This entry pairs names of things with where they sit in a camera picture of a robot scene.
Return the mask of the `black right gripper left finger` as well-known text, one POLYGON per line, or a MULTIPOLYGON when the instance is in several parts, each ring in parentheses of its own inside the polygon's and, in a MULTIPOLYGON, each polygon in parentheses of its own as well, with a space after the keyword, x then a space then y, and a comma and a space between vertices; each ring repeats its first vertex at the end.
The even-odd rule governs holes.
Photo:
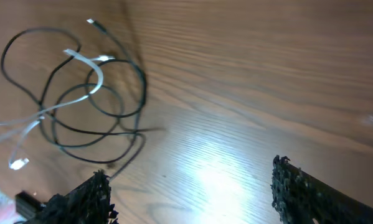
POLYGON ((28 224, 118 224, 118 212, 110 202, 109 177, 99 170, 67 195, 55 194, 28 224))

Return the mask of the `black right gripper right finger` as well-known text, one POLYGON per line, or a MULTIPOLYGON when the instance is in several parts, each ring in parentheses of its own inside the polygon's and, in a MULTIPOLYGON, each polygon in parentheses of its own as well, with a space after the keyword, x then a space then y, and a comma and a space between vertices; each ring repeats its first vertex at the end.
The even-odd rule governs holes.
POLYGON ((287 224, 373 223, 373 208, 361 203, 289 163, 273 159, 272 207, 287 224))

